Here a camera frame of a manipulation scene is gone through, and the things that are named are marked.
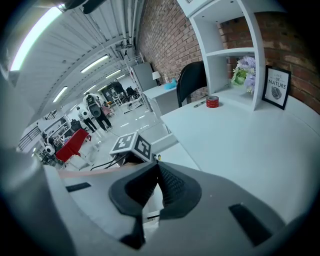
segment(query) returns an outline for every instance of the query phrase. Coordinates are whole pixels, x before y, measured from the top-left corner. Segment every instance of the picture frame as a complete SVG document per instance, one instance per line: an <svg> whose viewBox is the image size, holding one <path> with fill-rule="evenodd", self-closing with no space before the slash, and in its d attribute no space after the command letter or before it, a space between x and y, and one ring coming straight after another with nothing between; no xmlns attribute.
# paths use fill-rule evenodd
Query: picture frame
<svg viewBox="0 0 320 256"><path fill-rule="evenodd" d="M290 82L290 71L266 65L262 100L285 110L290 91Z"/></svg>

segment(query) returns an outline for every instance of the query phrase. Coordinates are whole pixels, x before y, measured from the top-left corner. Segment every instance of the brick wall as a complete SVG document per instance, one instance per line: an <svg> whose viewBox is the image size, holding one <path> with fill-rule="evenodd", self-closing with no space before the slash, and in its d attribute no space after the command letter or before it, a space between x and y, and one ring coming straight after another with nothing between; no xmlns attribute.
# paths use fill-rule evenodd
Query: brick wall
<svg viewBox="0 0 320 256"><path fill-rule="evenodd" d="M320 114L320 74L305 42L293 28L285 13L255 14L264 46L266 65L291 71L289 95L302 101ZM253 47L244 17L219 25L225 49ZM236 66L235 58L228 60L229 78Z"/></svg>
<svg viewBox="0 0 320 256"><path fill-rule="evenodd" d="M265 52L266 65L291 71L289 95L320 114L320 75L304 41L293 28L285 13L256 13ZM221 23L219 31L225 49L253 47L244 17ZM138 51L161 74L178 78L183 67L202 60L200 47L189 19L176 0L146 0L142 12ZM236 66L228 58L229 77ZM207 88L192 93L191 101L207 95Z"/></svg>
<svg viewBox="0 0 320 256"><path fill-rule="evenodd" d="M165 77L178 80L191 62L202 61L195 31L177 0L145 0L138 36L138 52ZM192 93L192 100L207 95L207 88Z"/></svg>

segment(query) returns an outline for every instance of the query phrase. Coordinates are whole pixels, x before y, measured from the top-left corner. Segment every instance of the black pants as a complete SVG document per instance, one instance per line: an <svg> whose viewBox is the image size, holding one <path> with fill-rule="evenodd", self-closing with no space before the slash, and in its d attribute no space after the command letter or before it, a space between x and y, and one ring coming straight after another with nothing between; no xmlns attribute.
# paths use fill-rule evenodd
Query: black pants
<svg viewBox="0 0 320 256"><path fill-rule="evenodd" d="M98 124L100 125L100 127L106 131L107 129L106 129L106 127L105 127L105 125L104 125L104 123L102 121L105 121L107 127L110 127L111 123L108 120L108 118L105 116L105 114L104 114L104 112L102 111L101 108L100 108L100 110L101 110L101 115L96 117L95 119L98 122Z"/></svg>
<svg viewBox="0 0 320 256"><path fill-rule="evenodd" d="M86 126L90 128L92 132L94 132L97 129L97 127L94 125L90 118L84 119L83 122Z"/></svg>

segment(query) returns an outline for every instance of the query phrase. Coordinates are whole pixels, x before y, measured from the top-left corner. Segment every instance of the railing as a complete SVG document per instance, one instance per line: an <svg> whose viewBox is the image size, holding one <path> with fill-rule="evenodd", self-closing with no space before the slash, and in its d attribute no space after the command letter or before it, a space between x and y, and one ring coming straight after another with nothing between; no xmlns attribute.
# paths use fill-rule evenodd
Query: railing
<svg viewBox="0 0 320 256"><path fill-rule="evenodd" d="M56 115L58 114L58 111L53 111L53 112L50 112L48 114L48 116L46 116L44 119L45 120L52 120L52 119L55 119L56 118Z"/></svg>
<svg viewBox="0 0 320 256"><path fill-rule="evenodd" d="M20 151L23 151L40 133L38 126L29 131L19 142L18 148Z"/></svg>

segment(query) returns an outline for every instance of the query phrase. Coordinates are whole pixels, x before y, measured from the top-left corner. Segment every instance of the ceiling light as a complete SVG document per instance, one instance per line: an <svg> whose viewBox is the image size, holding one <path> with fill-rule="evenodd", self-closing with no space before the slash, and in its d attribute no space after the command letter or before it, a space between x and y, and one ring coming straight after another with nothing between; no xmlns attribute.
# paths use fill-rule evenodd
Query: ceiling light
<svg viewBox="0 0 320 256"><path fill-rule="evenodd" d="M95 60L93 63L91 63L89 66L85 67L84 69L82 69L80 72L84 73L86 72L88 69L91 69L94 65L98 64L99 62L102 62L103 60L109 58L108 55L102 56L101 58Z"/></svg>
<svg viewBox="0 0 320 256"><path fill-rule="evenodd" d="M85 92L84 92L84 94L86 94L87 92L89 92L92 88L94 88L94 87L96 87L96 85L94 85L94 86L92 86L91 88L89 88L88 90L86 90Z"/></svg>
<svg viewBox="0 0 320 256"><path fill-rule="evenodd" d="M59 98L60 96L65 92L65 90L67 89L68 87L65 86L62 88L62 90L59 92L59 94L55 97L55 99L53 100L53 103L55 103Z"/></svg>
<svg viewBox="0 0 320 256"><path fill-rule="evenodd" d="M24 62L29 50L37 38L60 14L62 14L61 10L59 10L57 7L52 7L37 21L37 23L31 28L30 32L23 40L13 60L10 71L17 71L21 68L22 63Z"/></svg>
<svg viewBox="0 0 320 256"><path fill-rule="evenodd" d="M99 91L101 91L102 89L106 88L108 85L109 85L109 84L107 84L107 85L105 85L105 86L101 87L101 88L98 90L98 92L99 92Z"/></svg>
<svg viewBox="0 0 320 256"><path fill-rule="evenodd" d="M77 104L75 104L69 111L73 110Z"/></svg>
<svg viewBox="0 0 320 256"><path fill-rule="evenodd" d="M119 76L118 78L116 78L116 79L119 79L119 78L122 78L122 77L124 77L125 76L125 74L123 74L122 76Z"/></svg>
<svg viewBox="0 0 320 256"><path fill-rule="evenodd" d="M119 72L121 72L121 69L117 70L116 72L113 72L112 74L106 76L105 78L109 78L109 77L111 77L111 76L113 76L115 74L118 74Z"/></svg>

